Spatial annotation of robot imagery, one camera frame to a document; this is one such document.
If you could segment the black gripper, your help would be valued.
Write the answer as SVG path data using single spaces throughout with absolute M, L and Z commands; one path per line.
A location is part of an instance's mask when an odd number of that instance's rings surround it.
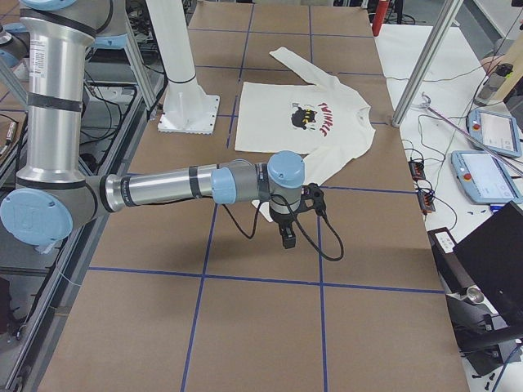
M 298 209 L 299 203 L 291 204 L 289 207 L 284 203 L 269 203 L 270 217 L 279 226 L 284 248 L 296 246 L 291 213 L 297 214 Z

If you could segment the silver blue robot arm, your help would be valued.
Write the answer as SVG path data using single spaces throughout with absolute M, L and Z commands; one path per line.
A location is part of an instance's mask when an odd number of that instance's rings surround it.
M 149 175 L 87 176 L 78 168 L 83 82 L 89 48 L 124 48 L 130 35 L 123 1 L 23 1 L 29 32 L 27 155 L 16 187 L 1 203 L 1 221 L 17 240 L 46 247 L 125 207 L 210 198 L 228 206 L 267 204 L 285 248 L 311 189 L 305 164 L 291 151 L 267 163 L 236 159 Z

